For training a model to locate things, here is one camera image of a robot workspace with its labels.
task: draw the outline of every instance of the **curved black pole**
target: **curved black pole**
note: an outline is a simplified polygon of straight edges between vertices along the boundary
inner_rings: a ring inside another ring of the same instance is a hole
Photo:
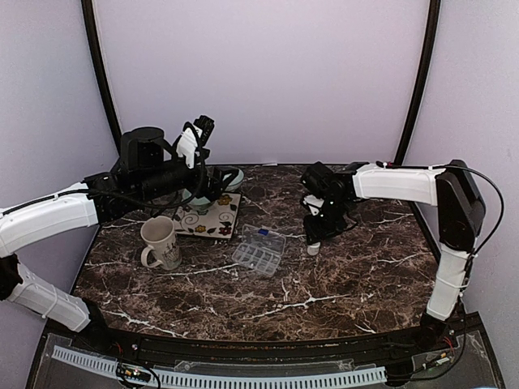
[[[96,17],[94,15],[94,8],[92,0],[81,0],[83,8],[84,26],[87,31],[88,46],[90,47],[90,55],[92,56],[92,64],[96,73],[97,86],[99,93],[105,107],[106,118],[112,137],[114,138],[115,147],[119,154],[121,153],[121,127],[115,113],[114,101],[108,85],[108,79],[105,72],[105,64],[103,63],[103,56],[101,53],[101,46],[99,45],[99,36],[97,35]]]
[[[407,112],[404,130],[402,131],[397,154],[395,155],[395,165],[402,165],[404,163],[405,154],[407,153],[411,136],[413,135],[414,124],[416,123],[420,104],[422,103],[427,74],[429,73],[429,66],[431,65],[432,49],[435,45],[436,28],[438,27],[438,19],[440,17],[440,3],[441,0],[431,0],[429,4],[429,15],[427,17],[427,26],[423,39],[422,57],[420,58],[420,65],[418,66],[418,74],[416,75],[413,96],[411,97],[409,111]]]

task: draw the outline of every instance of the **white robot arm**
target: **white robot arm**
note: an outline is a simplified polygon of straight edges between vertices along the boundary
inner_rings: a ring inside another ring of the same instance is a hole
[[[229,175],[232,169],[227,169],[223,174],[223,169],[216,168],[211,177],[206,176],[204,159],[209,150],[203,146],[213,127],[213,120],[205,116],[196,119],[194,125],[186,123],[173,146],[164,140],[164,131],[154,127],[125,133],[121,158],[110,172],[86,177],[44,198],[0,209],[0,300],[26,306],[72,331],[86,331],[87,336],[89,332],[103,332],[105,322],[94,302],[56,289],[27,269],[15,252],[58,233],[153,207],[149,200],[176,190],[187,188],[193,193],[182,204],[195,195],[217,198],[236,172]],[[164,150],[172,155],[170,160],[164,161]],[[102,348],[105,340],[94,340],[96,343]]]
[[[400,199],[438,207],[441,257],[435,287],[421,322],[422,329],[429,332],[424,335],[427,338],[424,344],[432,343],[435,334],[439,335],[466,286],[465,278],[485,215],[478,188],[462,169],[466,168],[465,163],[453,160],[447,166],[451,168],[357,162],[347,166],[344,172],[334,173],[318,162],[301,179],[311,193],[302,198],[302,205],[311,212],[304,219],[309,246],[346,231],[348,225],[343,214],[360,199]]]

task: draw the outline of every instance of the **brown marble surface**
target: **brown marble surface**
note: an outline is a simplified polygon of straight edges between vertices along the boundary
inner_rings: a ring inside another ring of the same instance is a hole
[[[315,340],[418,325],[436,263],[407,204],[360,203],[351,213],[359,226],[311,257],[299,205],[304,169],[243,167],[233,238],[180,237],[183,262],[174,273],[140,264],[139,229],[148,213],[105,225],[75,295],[96,301],[111,327],[202,340]],[[287,238],[271,278],[230,258],[245,223]]]

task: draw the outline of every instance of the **lavender wall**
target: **lavender wall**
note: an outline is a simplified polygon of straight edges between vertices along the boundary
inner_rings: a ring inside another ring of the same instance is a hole
[[[212,163],[392,159],[427,0],[103,0],[97,17],[126,131],[170,140],[201,113]]]
[[[80,2],[0,2],[0,207],[109,169],[116,151],[97,91]],[[35,273],[70,290],[94,229],[19,252]],[[0,387],[25,386],[42,318],[0,302]]]
[[[475,261],[466,296],[490,334],[507,387],[519,387],[519,4],[492,0],[444,2],[431,73],[406,160],[462,158],[492,177],[507,202],[504,223]],[[485,235],[499,201],[478,180],[488,207]],[[431,226],[435,213],[424,208]]]

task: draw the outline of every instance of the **floral tile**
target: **floral tile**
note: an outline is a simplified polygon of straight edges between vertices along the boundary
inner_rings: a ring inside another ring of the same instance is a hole
[[[236,193],[224,193],[204,212],[191,210],[189,206],[180,207],[173,218],[175,231],[179,235],[230,239],[241,197]]]

